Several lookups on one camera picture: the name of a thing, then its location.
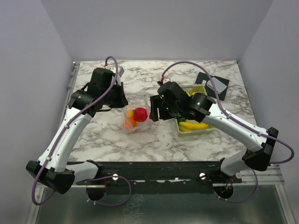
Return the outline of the red toy apple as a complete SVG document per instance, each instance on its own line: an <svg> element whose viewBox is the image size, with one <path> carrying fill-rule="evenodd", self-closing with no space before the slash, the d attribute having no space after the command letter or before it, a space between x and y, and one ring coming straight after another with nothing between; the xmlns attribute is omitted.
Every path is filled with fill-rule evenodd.
<svg viewBox="0 0 299 224"><path fill-rule="evenodd" d="M147 110L143 107L134 109L134 120L136 122L144 122L148 117Z"/></svg>

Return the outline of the clear zip top bag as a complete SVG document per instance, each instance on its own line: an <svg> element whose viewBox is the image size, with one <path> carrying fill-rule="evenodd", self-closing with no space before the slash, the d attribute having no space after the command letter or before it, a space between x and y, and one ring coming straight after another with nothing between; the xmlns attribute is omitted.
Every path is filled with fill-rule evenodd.
<svg viewBox="0 0 299 224"><path fill-rule="evenodd" d="M149 94L145 92L126 95L128 105L122 108L121 129L125 133L145 130L155 122L150 119Z"/></svg>

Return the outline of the green perforated plastic basket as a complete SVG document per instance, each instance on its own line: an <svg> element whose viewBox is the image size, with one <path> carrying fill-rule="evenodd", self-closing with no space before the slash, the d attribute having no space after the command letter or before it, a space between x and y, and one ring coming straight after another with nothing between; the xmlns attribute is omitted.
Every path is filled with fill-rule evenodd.
<svg viewBox="0 0 299 224"><path fill-rule="evenodd" d="M186 91L193 91L194 93L199 92L199 93L203 93L204 95L207 95L205 87L201 84L185 85L185 86L181 86L181 88L185 92ZM189 136L196 136L196 135L201 135L201 134L208 134L208 133L213 132L216 129L212 126L209 126L209 128L205 129L205 130L182 132L182 131L179 130L179 127L178 127L179 123L177 122L177 119L179 119L179 118L176 118L175 127L176 127L176 130L177 130L177 133L178 133L178 137L189 137ZM186 122L197 123L197 121L195 121L195 120L190 120L190 121L186 120Z"/></svg>

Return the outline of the orange toy orange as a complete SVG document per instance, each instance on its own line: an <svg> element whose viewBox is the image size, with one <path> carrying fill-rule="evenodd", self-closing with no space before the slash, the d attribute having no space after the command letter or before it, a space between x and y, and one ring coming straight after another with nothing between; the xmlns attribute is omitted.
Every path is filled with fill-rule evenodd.
<svg viewBox="0 0 299 224"><path fill-rule="evenodd" d="M129 118L130 123L132 124L133 127L137 126L137 122L134 120L134 118Z"/></svg>

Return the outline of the green toy avocado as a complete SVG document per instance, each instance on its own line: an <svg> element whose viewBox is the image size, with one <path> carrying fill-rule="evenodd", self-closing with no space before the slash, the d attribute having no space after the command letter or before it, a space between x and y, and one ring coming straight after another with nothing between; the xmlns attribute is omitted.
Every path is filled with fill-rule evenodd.
<svg viewBox="0 0 299 224"><path fill-rule="evenodd" d="M180 122L186 122L186 119L185 118L179 118L177 119L177 122L180 123Z"/></svg>

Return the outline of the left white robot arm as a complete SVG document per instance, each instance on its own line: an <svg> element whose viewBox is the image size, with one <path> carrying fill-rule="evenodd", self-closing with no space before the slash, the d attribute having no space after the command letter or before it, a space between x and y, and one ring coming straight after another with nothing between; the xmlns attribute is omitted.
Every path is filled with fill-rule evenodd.
<svg viewBox="0 0 299 224"><path fill-rule="evenodd" d="M67 166L69 156L87 124L103 106L123 108L128 105L116 71L105 68L93 70L91 80L72 93L61 126L50 145L36 160L29 161L26 170L37 181L59 194L66 193L76 182L88 179L93 184L103 180L100 164L87 161Z"/></svg>

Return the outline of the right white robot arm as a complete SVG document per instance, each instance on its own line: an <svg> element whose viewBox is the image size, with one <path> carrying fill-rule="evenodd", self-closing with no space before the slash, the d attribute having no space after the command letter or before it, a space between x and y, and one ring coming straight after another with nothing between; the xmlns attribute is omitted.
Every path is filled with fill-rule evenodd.
<svg viewBox="0 0 299 224"><path fill-rule="evenodd" d="M166 82L150 97L152 121L183 117L215 127L241 142L247 149L220 161L215 179L226 182L237 172L251 168L266 171L271 160L278 130L260 128L222 111L216 101L197 92L191 96L176 82Z"/></svg>

